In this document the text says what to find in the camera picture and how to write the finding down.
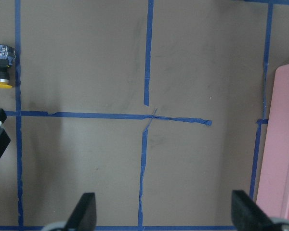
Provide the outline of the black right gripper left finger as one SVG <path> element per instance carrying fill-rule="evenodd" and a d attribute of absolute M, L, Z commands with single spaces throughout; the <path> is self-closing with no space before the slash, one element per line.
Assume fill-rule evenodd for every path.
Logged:
<path fill-rule="evenodd" d="M 96 227 L 95 193 L 86 192 L 78 201 L 63 231 L 94 231 Z"/>

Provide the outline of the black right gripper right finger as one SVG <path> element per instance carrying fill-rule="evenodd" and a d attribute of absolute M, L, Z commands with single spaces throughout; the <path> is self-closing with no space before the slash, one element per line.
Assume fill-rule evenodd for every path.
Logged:
<path fill-rule="evenodd" d="M 268 217 L 243 190 L 232 191 L 231 220 L 238 231 L 289 231 L 289 220 Z"/>

